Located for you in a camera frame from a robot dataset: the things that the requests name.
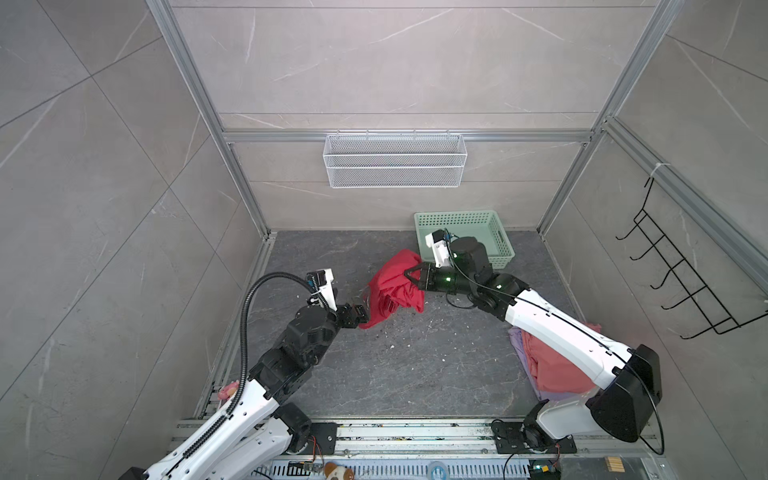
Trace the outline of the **red t shirt with print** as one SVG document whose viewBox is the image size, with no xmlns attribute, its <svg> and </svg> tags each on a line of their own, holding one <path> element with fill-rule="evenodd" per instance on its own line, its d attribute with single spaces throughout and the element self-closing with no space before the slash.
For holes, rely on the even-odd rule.
<svg viewBox="0 0 768 480">
<path fill-rule="evenodd" d="M 369 321 L 361 324 L 361 329 L 382 323 L 400 308 L 424 312 L 424 292 L 405 276 L 406 270 L 418 268 L 421 263 L 422 258 L 417 253 L 403 249 L 374 275 L 368 283 Z"/>
</svg>

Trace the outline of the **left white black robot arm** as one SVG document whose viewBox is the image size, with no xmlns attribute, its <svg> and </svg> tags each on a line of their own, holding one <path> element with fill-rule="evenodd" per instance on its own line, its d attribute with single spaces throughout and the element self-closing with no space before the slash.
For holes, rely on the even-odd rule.
<svg viewBox="0 0 768 480">
<path fill-rule="evenodd" d="M 361 305 L 327 310 L 301 308 L 273 348 L 247 372 L 236 393 L 181 446 L 123 479 L 243 479 L 286 452 L 301 453 L 311 443 L 312 422 L 288 399 L 311 377 L 343 328 L 368 322 Z"/>
</svg>

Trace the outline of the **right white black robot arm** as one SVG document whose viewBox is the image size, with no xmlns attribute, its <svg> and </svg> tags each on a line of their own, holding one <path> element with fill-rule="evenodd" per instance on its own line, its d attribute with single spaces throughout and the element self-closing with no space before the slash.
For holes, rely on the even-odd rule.
<svg viewBox="0 0 768 480">
<path fill-rule="evenodd" d="M 513 440 L 521 450 L 545 452 L 573 435 L 602 431 L 634 443 L 662 399 L 660 360 L 646 345 L 631 348 L 565 314 L 527 283 L 496 271 L 485 246 L 446 230 L 425 237 L 433 258 L 405 271 L 421 291 L 464 295 L 472 305 L 542 341 L 578 368 L 592 390 L 571 399 L 539 402 Z"/>
</svg>

